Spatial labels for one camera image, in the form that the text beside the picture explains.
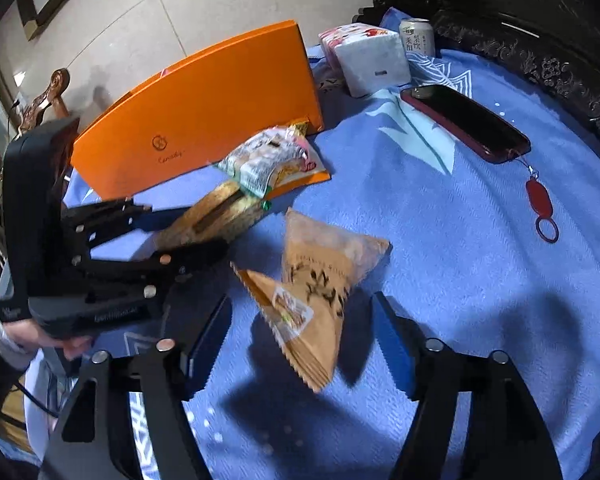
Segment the person's left hand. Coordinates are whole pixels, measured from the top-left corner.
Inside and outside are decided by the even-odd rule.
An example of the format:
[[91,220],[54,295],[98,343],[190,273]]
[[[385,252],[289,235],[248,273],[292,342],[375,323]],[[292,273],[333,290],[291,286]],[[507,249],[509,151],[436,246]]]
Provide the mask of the person's left hand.
[[35,320],[27,320],[6,323],[3,325],[8,338],[19,347],[27,351],[41,348],[60,349],[68,361],[83,356],[87,350],[92,348],[93,338],[91,336],[79,336],[69,339],[55,339],[47,335]]

